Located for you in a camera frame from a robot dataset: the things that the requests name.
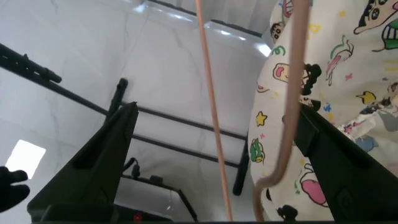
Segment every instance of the red light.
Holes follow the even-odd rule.
[[[134,221],[135,221],[135,222],[140,222],[140,221],[142,221],[142,214],[141,214],[141,213],[136,213],[136,214],[134,214]]]

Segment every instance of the metal stand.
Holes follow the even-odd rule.
[[[120,106],[123,106],[126,104],[126,103],[122,102],[122,98],[123,98],[124,92],[126,91],[127,84],[128,84],[127,80],[124,78],[120,79],[120,81],[119,81],[118,87],[117,87],[116,92],[111,101],[109,110],[105,110],[105,109],[101,108],[100,106],[72,93],[71,91],[69,91],[59,85],[57,85],[57,83],[60,83],[62,81],[62,78],[60,76],[56,75],[53,71],[51,71],[47,68],[41,67],[40,65],[37,65],[33,61],[29,60],[27,55],[22,56],[2,44],[0,44],[0,67],[5,68],[6,70],[9,70],[12,73],[22,76],[23,78],[26,78],[36,84],[39,84],[42,87],[52,90],[68,99],[71,99],[83,106],[86,106],[92,110],[95,110],[95,111],[105,115],[106,116],[105,122],[110,117],[112,117],[113,114],[115,114],[115,112],[119,109]],[[178,118],[176,116],[161,113],[159,111],[154,111],[154,110],[151,110],[148,108],[142,108],[142,107],[138,107],[138,110],[142,113],[159,116],[161,118],[165,118],[165,119],[169,119],[169,120],[176,121],[179,123],[187,124],[189,126],[193,126],[196,128],[201,128],[201,129],[208,130],[208,131],[214,131],[213,127],[211,127],[209,125],[200,124],[200,123],[190,121],[187,119],[183,119],[183,118]],[[242,135],[232,133],[229,131],[225,131],[225,130],[221,130],[221,134],[245,141],[242,157],[241,157],[239,164],[237,164],[235,162],[231,162],[231,161],[225,161],[226,166],[238,168],[238,173],[236,175],[236,179],[235,179],[235,183],[234,183],[234,187],[233,187],[233,193],[235,195],[240,195],[242,192],[244,178],[246,176],[246,171],[248,169],[248,164],[249,164],[247,136],[242,136]],[[199,152],[195,152],[193,150],[184,149],[182,147],[174,146],[174,145],[171,145],[166,142],[160,142],[158,140],[147,138],[145,136],[133,134],[132,138],[140,140],[140,141],[144,141],[144,142],[147,142],[150,144],[154,144],[156,146],[160,146],[160,147],[171,149],[171,150],[174,150],[177,152],[188,154],[191,156],[199,157],[199,158],[206,159],[206,160],[213,161],[213,162],[218,162],[218,158],[215,156],[210,156],[210,155],[202,154]]]

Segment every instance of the white curtain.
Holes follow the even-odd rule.
[[[196,12],[195,0],[159,1]],[[269,19],[277,1],[278,0],[202,0],[202,11],[206,21],[216,19],[270,36]]]

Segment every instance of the thin cable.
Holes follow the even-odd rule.
[[[261,192],[265,188],[278,184],[283,178],[290,159],[290,154],[292,153],[293,139],[299,119],[299,97],[304,69],[303,59],[308,27],[308,7],[308,0],[294,2],[289,83],[287,85],[284,132],[280,142],[278,160],[273,173],[268,177],[259,179],[253,190],[254,215],[259,222],[264,222],[264,217],[262,216]]]
[[[218,165],[220,166],[220,172],[221,172],[221,184],[223,187],[226,215],[228,217],[228,220],[232,221],[232,211],[228,196],[228,182],[226,180],[223,147],[221,145],[220,126],[218,124],[216,99],[214,95],[213,79],[211,77],[210,57],[207,46],[207,40],[206,40],[205,24],[203,23],[203,16],[201,13],[201,0],[195,0],[195,1],[197,5],[197,16],[199,20],[201,48],[203,50],[203,59],[205,61],[205,68],[206,68],[207,90],[209,92],[211,117],[213,118],[214,134],[216,136]]]

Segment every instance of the floor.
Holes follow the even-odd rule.
[[[61,86],[108,109],[121,77],[124,101],[211,124],[196,17],[140,1],[0,0],[0,43],[63,78]],[[206,23],[220,125],[246,134],[256,80],[270,43]],[[31,194],[1,220],[28,223],[26,204],[101,127],[104,116],[17,75],[0,70],[0,165],[19,140],[45,149],[27,181]],[[135,133],[216,155],[214,134],[140,113]],[[224,156],[239,162],[243,141],[223,136]],[[144,177],[159,175],[181,188],[199,221],[226,220],[218,164],[132,140]],[[27,158],[20,158],[20,163]],[[254,220],[252,181],[231,192],[234,220]]]

